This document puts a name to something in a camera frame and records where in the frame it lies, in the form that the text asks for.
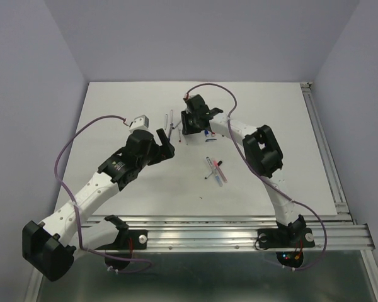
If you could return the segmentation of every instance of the red pen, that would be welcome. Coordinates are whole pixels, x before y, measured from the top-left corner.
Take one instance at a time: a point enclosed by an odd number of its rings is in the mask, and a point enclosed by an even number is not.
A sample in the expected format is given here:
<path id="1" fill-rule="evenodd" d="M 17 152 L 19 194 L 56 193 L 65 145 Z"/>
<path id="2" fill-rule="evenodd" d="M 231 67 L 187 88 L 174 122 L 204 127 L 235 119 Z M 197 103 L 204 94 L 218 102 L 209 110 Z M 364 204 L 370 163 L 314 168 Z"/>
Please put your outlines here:
<path id="1" fill-rule="evenodd" d="M 222 178 L 222 181 L 227 182 L 227 179 L 226 179 L 225 175 L 222 173 L 222 171 L 221 171 L 220 166 L 218 165 L 218 163 L 215 160 L 213 160 L 213 164 L 214 164 L 215 169 L 219 172 L 219 174 L 220 174 L 220 176 Z"/>

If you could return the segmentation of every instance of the light gray backdrop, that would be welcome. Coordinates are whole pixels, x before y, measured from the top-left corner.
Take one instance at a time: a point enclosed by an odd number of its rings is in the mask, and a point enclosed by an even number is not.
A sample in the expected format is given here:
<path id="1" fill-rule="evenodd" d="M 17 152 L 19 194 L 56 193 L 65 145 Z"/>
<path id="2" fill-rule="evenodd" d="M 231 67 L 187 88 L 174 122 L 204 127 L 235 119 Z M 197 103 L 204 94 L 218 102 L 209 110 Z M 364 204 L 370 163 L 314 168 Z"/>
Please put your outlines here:
<path id="1" fill-rule="evenodd" d="M 45 0 L 91 81 L 310 81 L 357 0 Z"/>
<path id="2" fill-rule="evenodd" d="M 313 88 L 348 204 L 369 224 L 378 263 L 378 0 L 358 5 Z"/>
<path id="3" fill-rule="evenodd" d="M 86 81 L 42 0 L 0 0 L 0 302 L 23 298 L 21 230 L 54 208 L 56 154 Z"/>

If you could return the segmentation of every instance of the bolt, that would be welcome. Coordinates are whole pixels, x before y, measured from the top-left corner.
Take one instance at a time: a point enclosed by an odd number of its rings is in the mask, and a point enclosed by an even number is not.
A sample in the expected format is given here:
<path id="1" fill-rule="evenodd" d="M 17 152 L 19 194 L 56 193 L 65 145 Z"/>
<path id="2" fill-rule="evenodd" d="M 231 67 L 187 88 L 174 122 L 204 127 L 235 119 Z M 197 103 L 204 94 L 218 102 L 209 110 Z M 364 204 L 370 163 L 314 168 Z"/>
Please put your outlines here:
<path id="1" fill-rule="evenodd" d="M 305 239 L 306 239 L 308 242 L 312 242 L 312 241 L 314 241 L 314 235 L 311 234 L 311 233 L 306 233 L 306 234 L 305 234 Z"/>
<path id="2" fill-rule="evenodd" d="M 267 241 L 267 236 L 266 236 L 266 234 L 263 234 L 263 233 L 260 234 L 260 235 L 259 235 L 259 241 L 265 243 L 265 242 Z"/>
<path id="3" fill-rule="evenodd" d="M 147 242 L 147 237 L 145 235 L 140 235 L 139 236 L 139 242 L 141 244 L 145 244 Z"/>

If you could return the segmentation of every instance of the black plastic part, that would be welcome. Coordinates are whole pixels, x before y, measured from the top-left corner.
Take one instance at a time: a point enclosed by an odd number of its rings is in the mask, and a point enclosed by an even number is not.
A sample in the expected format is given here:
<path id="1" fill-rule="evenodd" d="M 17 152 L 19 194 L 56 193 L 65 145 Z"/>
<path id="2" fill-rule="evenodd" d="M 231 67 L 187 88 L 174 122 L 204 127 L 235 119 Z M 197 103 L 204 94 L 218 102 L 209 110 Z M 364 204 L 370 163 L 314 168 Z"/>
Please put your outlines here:
<path id="1" fill-rule="evenodd" d="M 279 263 L 289 267 L 298 268 L 304 262 L 303 252 L 278 252 L 276 253 L 276 257 Z"/>
<path id="2" fill-rule="evenodd" d="M 114 242 L 106 245 L 102 245 L 101 247 L 98 247 L 96 250 L 128 250 L 129 249 L 129 243 L 127 239 L 131 238 L 133 241 L 133 247 L 135 250 L 145 250 L 147 249 L 147 242 L 146 243 L 140 243 L 139 237 L 141 235 L 148 236 L 147 230 L 128 230 L 126 236 L 125 234 L 119 232 Z"/>
<path id="3" fill-rule="evenodd" d="M 59 236 L 51 236 L 35 222 L 28 222 L 22 231 L 23 257 L 50 281 L 62 277 L 74 262 L 75 247 L 64 247 Z"/>
<path id="4" fill-rule="evenodd" d="M 315 247 L 315 241 L 307 241 L 306 234 L 312 234 L 312 230 L 306 227 L 302 215 L 288 226 L 277 223 L 278 228 L 258 229 L 258 243 L 260 249 L 283 249 L 299 247 L 302 241 L 303 247 Z"/>
<path id="5" fill-rule="evenodd" d="M 185 102 L 186 110 L 181 112 L 182 134 L 200 133 L 203 130 L 212 131 L 210 120 L 223 111 L 219 108 L 210 110 L 199 94 L 186 99 Z"/>
<path id="6" fill-rule="evenodd" d="M 115 241 L 111 244 L 106 244 L 106 245 L 103 245 L 101 247 L 98 247 L 97 250 L 128 250 L 129 249 L 129 241 L 128 240 L 130 238 L 132 239 L 134 250 L 145 250 L 147 248 L 147 242 L 140 243 L 139 237 L 141 235 L 145 235 L 147 237 L 148 231 L 147 230 L 129 230 L 129 226 L 125 222 L 123 222 L 119 218 L 117 218 L 117 219 L 120 220 L 127 227 L 123 226 L 123 224 L 118 223 L 118 225 L 121 227 L 121 229 L 119 230 L 119 233 L 118 233 Z M 112 254 L 112 255 L 122 257 L 122 258 L 131 259 L 130 254 Z M 109 259 L 109 258 L 104 258 L 104 261 L 105 261 L 105 264 L 107 266 L 112 266 L 114 269 L 118 269 L 119 271 L 121 271 L 122 269 L 125 269 L 130 264 L 130 261 L 113 260 L 113 259 Z"/>
<path id="7" fill-rule="evenodd" d="M 243 139 L 246 161 L 260 176 L 271 178 L 277 169 L 283 167 L 283 152 L 269 126 L 263 125 Z"/>
<path id="8" fill-rule="evenodd" d="M 139 172 L 147 165 L 157 164 L 175 155 L 175 148 L 168 142 L 163 129 L 157 134 L 162 142 L 159 146 L 154 136 L 145 130 L 135 130 L 129 135 L 126 146 L 117 150 L 98 167 L 98 173 L 109 175 L 121 191 L 137 179 Z"/>
<path id="9" fill-rule="evenodd" d="M 159 140 L 161 141 L 159 154 L 156 157 L 154 157 L 148 163 L 148 165 L 158 164 L 159 162 L 162 162 L 163 160 L 172 159 L 175 156 L 175 148 L 169 142 L 168 137 L 166 136 L 164 130 L 158 129 L 157 134 L 158 134 Z"/>

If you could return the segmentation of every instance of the white table surface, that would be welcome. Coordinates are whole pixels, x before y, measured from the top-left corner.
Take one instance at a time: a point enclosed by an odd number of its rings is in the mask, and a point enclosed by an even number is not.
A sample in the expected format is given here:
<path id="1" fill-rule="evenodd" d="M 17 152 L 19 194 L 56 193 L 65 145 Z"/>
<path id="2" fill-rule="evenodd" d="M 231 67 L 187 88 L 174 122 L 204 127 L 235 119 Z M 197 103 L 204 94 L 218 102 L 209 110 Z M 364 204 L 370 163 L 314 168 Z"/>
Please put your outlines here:
<path id="1" fill-rule="evenodd" d="M 184 93 L 197 82 L 91 82 L 78 129 L 102 115 L 120 115 L 133 120 L 147 115 L 156 140 L 164 128 L 164 116 L 174 110 L 174 122 L 185 109 Z M 221 83 L 238 99 L 232 118 L 253 126 L 271 126 L 284 154 L 283 172 L 289 194 L 314 208 L 320 215 L 336 215 L 335 205 L 304 103 L 299 83 Z M 224 112 L 233 106 L 225 91 L 206 86 L 200 94 L 210 108 Z M 101 120 L 73 143 L 64 176 L 78 192 L 114 151 L 125 145 L 129 131 L 120 120 Z M 228 138 L 205 143 L 203 133 L 186 136 L 188 145 L 178 143 L 173 131 L 175 157 L 146 167 L 138 179 L 107 201 L 99 215 L 274 215 L 262 183 L 253 176 Z M 222 160 L 228 183 L 219 187 L 214 178 L 204 179 L 209 167 L 205 157 Z M 67 200 L 61 190 L 56 208 Z M 310 215 L 305 209 L 301 213 Z"/>

